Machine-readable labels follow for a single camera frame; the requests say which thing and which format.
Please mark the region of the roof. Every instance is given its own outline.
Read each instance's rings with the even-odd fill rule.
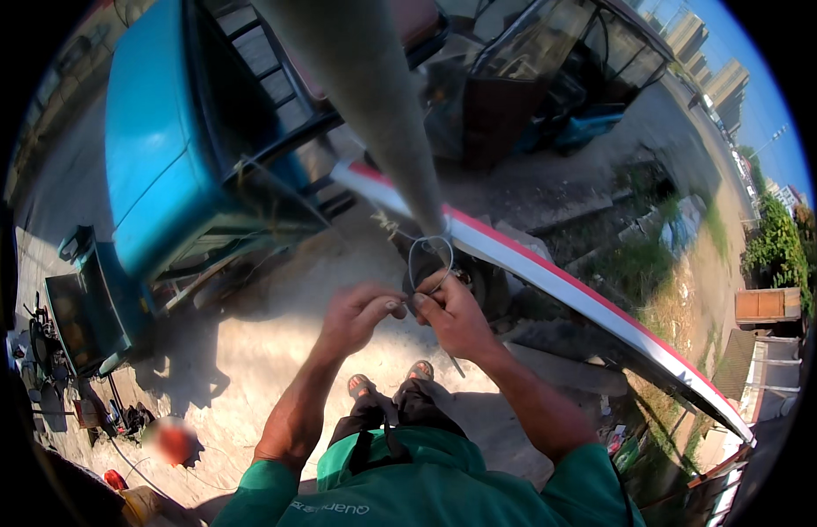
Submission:
[[[737,401],[742,399],[748,371],[751,369],[755,343],[756,335],[751,332],[737,329],[730,332],[721,363],[713,375],[713,384],[728,399]]]
[[[648,44],[667,60],[676,60],[675,53],[672,51],[671,46],[666,44],[663,37],[651,27],[651,24],[639,16],[639,14],[631,8],[631,6],[625,4],[623,0],[593,0],[593,2],[603,5],[605,8],[613,11],[613,13],[624,18],[626,22],[636,26],[639,32],[642,33],[642,36],[648,41]]]

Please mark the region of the concrete ground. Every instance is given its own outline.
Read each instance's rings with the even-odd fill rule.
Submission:
[[[270,64],[256,65],[263,59],[256,45],[259,38],[258,34],[243,37],[236,45],[253,47],[243,53],[261,71]],[[687,112],[688,96],[673,84],[677,82],[667,75],[646,90],[614,132],[597,138],[570,159],[553,153],[514,156],[490,174],[467,173],[441,163],[445,197],[475,216],[486,213],[494,222],[506,219],[514,227],[537,227],[546,217],[556,217],[559,210],[607,192],[612,184],[611,166],[639,155],[642,144],[666,155],[681,191],[700,184],[715,196],[735,235],[739,211],[744,208],[734,184],[739,176],[722,150],[720,136],[717,142],[718,133],[710,130],[712,123],[698,111]],[[270,90],[283,89],[271,86]],[[24,233],[20,235],[17,311],[22,301],[32,302],[34,290],[42,290],[45,276],[71,271],[54,257],[54,251],[72,226],[94,224],[99,237],[112,235],[103,162],[104,100],[101,94],[90,101],[65,133],[19,214]],[[288,110],[284,120],[299,119],[296,111]],[[358,155],[360,147],[346,129],[333,136],[340,152]],[[303,154],[313,177],[328,171],[328,156],[313,147]],[[369,219],[371,213],[358,206],[341,216],[332,231],[305,242],[290,260],[267,262],[257,273],[256,283],[238,293],[223,314],[183,306],[157,326],[151,358],[113,375],[124,404],[141,401],[157,416],[182,416],[198,434],[203,451],[193,469],[158,464],[146,459],[141,448],[118,442],[131,463],[138,464],[138,470],[173,499],[191,507],[235,488],[267,415],[317,339],[326,303],[336,289],[366,279],[400,287],[405,263],[386,234]],[[740,252],[738,239],[730,236],[731,256]],[[720,267],[716,271],[709,265],[699,282],[721,273]],[[737,271],[731,278],[738,276]],[[710,284],[703,296],[719,299],[710,317],[720,321],[729,316],[724,306],[728,294],[732,299],[734,282],[727,282],[727,287],[712,280]],[[420,358],[434,364],[445,390],[439,397],[441,406],[482,448],[488,468],[527,477],[537,485],[548,478],[551,463],[529,445],[493,382],[466,361],[461,362],[466,374],[462,379],[439,349],[434,333],[408,317],[383,322],[371,343],[342,368],[328,399],[324,432],[304,479],[315,475],[315,463],[325,451],[332,428],[352,406],[346,393],[347,378],[365,373],[382,393],[390,395]],[[112,397],[107,385],[93,382],[91,386],[104,401]],[[594,422],[601,423],[597,396],[567,392]],[[74,396],[72,389],[66,391],[66,408]],[[47,419],[44,437],[61,454],[98,473],[116,469],[127,476],[129,484],[142,484],[112,444],[90,447],[72,417]]]

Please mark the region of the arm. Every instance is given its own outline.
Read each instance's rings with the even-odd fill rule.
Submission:
[[[470,292],[444,276],[438,271],[417,287],[431,291],[443,279],[440,290],[413,299],[417,321],[431,324],[444,351],[477,364],[496,383],[531,444],[555,464],[581,445],[598,443],[587,416],[498,343]]]
[[[332,298],[317,343],[267,418],[253,463],[278,461],[299,481],[320,439],[323,408],[344,359],[367,345],[376,324],[388,314],[405,317],[404,298],[403,293],[372,282]]]

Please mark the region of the hand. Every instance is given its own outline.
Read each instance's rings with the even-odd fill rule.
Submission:
[[[361,282],[339,290],[329,302],[315,350],[339,358],[358,352],[371,341],[373,328],[388,314],[396,319],[405,318],[403,302],[407,298],[403,292],[376,282]]]
[[[439,283],[438,291],[431,296],[424,294]],[[413,301],[417,322],[431,324],[446,353],[466,358],[479,366],[488,354],[498,353],[501,345],[493,337],[476,299],[456,276],[447,274],[445,269],[423,280],[417,286]]]

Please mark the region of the blue vehicle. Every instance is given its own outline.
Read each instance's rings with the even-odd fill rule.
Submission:
[[[463,163],[510,151],[572,155],[610,132],[675,60],[622,0],[535,0],[476,57],[463,105]]]
[[[400,2],[424,9],[405,28],[416,66],[443,46],[448,19],[432,0]],[[277,64],[254,73],[232,42],[259,28]],[[273,74],[295,92],[273,100],[261,85]],[[201,307],[239,289],[253,269],[240,256],[292,249],[354,204],[348,191],[320,200],[331,181],[310,182],[296,157],[343,122],[307,79],[263,18],[225,35],[196,0],[158,0],[119,39],[105,123],[112,241],[77,226],[58,248],[77,273],[45,283],[73,374],[108,375],[185,298]],[[289,131],[277,108],[295,97],[309,119]]]

